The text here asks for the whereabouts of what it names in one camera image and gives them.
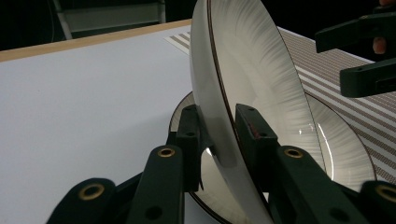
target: black clamp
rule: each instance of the black clamp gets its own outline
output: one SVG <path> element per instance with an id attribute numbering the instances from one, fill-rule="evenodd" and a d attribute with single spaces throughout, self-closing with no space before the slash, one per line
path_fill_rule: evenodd
<path id="1" fill-rule="evenodd" d="M 118 186 L 104 178 L 75 185 L 48 224 L 183 223 L 184 193 L 201 184 L 201 157 L 210 147 L 206 136 L 195 105 L 185 107 L 177 132 L 151 151 L 141 174 Z"/>
<path id="2" fill-rule="evenodd" d="M 341 70 L 343 96 L 357 98 L 396 91 L 396 5 L 376 7 L 372 15 L 315 34 L 318 53 L 356 44 L 361 38 L 378 36 L 387 41 L 386 60 Z"/>

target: striped mat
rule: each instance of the striped mat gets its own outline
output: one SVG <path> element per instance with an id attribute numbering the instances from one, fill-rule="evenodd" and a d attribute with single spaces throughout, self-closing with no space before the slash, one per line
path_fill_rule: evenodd
<path id="1" fill-rule="evenodd" d="M 369 61 L 334 49 L 316 53 L 315 42 L 279 29 L 305 92 L 337 112 L 359 136 L 372 158 L 378 180 L 396 184 L 396 93 L 349 99 L 341 96 L 339 71 Z M 165 38 L 189 54 L 190 33 Z"/>

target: black plastic bracket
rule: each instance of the black plastic bracket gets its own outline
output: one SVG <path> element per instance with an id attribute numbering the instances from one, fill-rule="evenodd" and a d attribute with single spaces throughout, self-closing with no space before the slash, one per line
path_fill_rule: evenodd
<path id="1" fill-rule="evenodd" d="M 315 34 L 317 52 L 358 43 L 361 38 L 384 37 L 385 61 L 340 72 L 341 94 L 364 97 L 396 91 L 396 6 L 376 7 L 374 14 L 347 21 Z"/>
<path id="2" fill-rule="evenodd" d="M 176 134 L 175 145 L 183 148 L 184 162 L 188 166 L 184 169 L 184 191 L 195 192 L 201 181 L 201 158 L 206 146 L 202 143 L 205 128 L 198 119 L 196 105 L 183 108 Z"/>
<path id="3" fill-rule="evenodd" d="M 92 178 L 75 185 L 64 196 L 49 218 L 49 224 L 104 224 L 116 193 L 110 180 Z"/>
<path id="4" fill-rule="evenodd" d="M 271 170 L 275 223 L 369 223 L 306 151 L 279 147 Z"/>
<path id="5" fill-rule="evenodd" d="M 163 146 L 151 151 L 126 223 L 183 223 L 183 153 Z"/>
<path id="6" fill-rule="evenodd" d="M 270 161 L 272 149 L 280 147 L 277 136 L 255 108 L 236 105 L 235 127 L 247 168 L 263 192 L 271 187 Z"/>

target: metal grommet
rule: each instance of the metal grommet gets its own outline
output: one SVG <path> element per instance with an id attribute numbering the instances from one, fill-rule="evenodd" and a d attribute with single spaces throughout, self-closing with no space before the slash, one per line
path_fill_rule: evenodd
<path id="1" fill-rule="evenodd" d="M 172 148 L 163 148 L 158 152 L 160 157 L 172 157 L 175 155 L 175 151 Z"/>
<path id="2" fill-rule="evenodd" d="M 375 191 L 384 199 L 396 203 L 396 188 L 392 188 L 386 185 L 378 185 L 375 187 Z"/>
<path id="3" fill-rule="evenodd" d="M 90 201 L 102 195 L 105 191 L 105 186 L 99 183 L 93 183 L 85 186 L 82 190 L 79 191 L 78 197 L 82 201 Z"/>
<path id="4" fill-rule="evenodd" d="M 294 148 L 288 148 L 284 152 L 287 156 L 293 157 L 296 159 L 300 159 L 304 155 L 300 150 L 294 149 Z"/>

